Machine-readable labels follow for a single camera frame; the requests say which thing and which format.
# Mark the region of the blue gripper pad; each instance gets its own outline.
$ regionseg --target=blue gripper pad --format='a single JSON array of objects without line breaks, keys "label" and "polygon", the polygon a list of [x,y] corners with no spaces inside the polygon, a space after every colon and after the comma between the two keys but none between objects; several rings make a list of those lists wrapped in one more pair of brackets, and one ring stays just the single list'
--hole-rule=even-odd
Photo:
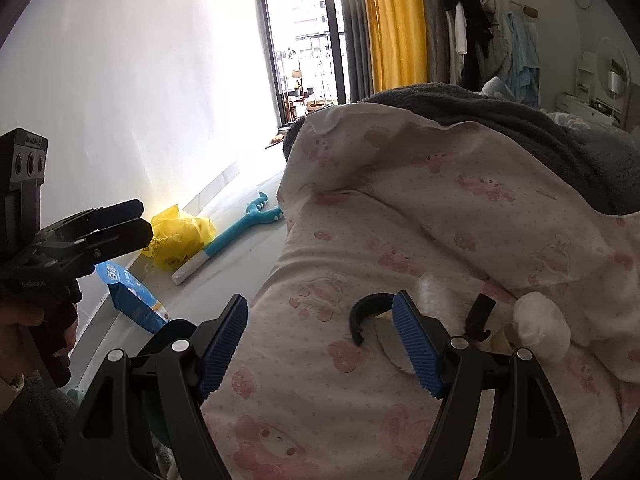
[{"label": "blue gripper pad", "polygon": [[442,398],[444,384],[440,377],[440,358],[435,351],[417,316],[419,312],[408,303],[402,294],[396,294],[391,312],[394,325],[404,349],[409,355],[420,386],[427,389],[433,397]]},{"label": "blue gripper pad", "polygon": [[237,296],[236,300],[226,307],[221,317],[222,322],[202,356],[202,376],[198,383],[202,399],[206,399],[211,392],[220,387],[234,356],[249,317],[249,307],[245,298]]}]

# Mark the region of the gray blanket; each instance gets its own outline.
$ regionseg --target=gray blanket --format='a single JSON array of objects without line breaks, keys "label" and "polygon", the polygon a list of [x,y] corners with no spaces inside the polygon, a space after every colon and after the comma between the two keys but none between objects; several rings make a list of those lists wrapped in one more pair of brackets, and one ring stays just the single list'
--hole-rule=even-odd
[{"label": "gray blanket", "polygon": [[[640,210],[640,151],[631,136],[569,130],[533,108],[443,83],[395,88],[362,102],[405,108],[444,126],[484,124],[517,142],[596,211],[622,215]],[[304,121],[299,119],[287,133],[285,159]]]}]

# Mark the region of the clothes rack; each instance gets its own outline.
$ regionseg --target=clothes rack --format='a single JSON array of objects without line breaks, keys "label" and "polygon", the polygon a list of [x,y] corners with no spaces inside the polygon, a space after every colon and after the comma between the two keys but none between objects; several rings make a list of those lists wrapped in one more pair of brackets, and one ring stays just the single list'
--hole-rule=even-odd
[{"label": "clothes rack", "polygon": [[528,5],[523,5],[521,3],[518,3],[514,0],[510,0],[510,2],[514,5],[517,5],[518,7],[522,8],[522,12],[524,12],[527,16],[531,17],[531,18],[537,18],[538,17],[538,10],[535,7],[531,7]]}]

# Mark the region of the yellow curtain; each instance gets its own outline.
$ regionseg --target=yellow curtain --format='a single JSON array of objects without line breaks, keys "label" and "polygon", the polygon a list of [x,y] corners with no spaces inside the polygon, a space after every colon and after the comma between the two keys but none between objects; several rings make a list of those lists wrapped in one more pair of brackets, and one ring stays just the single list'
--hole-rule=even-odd
[{"label": "yellow curtain", "polygon": [[365,0],[376,92],[428,80],[422,0]]}]

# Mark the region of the person's hand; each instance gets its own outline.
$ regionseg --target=person's hand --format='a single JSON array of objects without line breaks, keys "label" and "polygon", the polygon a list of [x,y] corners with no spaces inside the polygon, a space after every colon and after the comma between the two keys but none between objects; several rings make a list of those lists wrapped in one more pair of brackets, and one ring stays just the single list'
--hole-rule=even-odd
[{"label": "person's hand", "polygon": [[[0,378],[7,383],[19,374],[31,374],[35,366],[30,362],[18,325],[38,326],[44,319],[44,311],[18,298],[0,300]],[[65,330],[66,348],[55,355],[70,352],[76,344],[78,320]]]}]

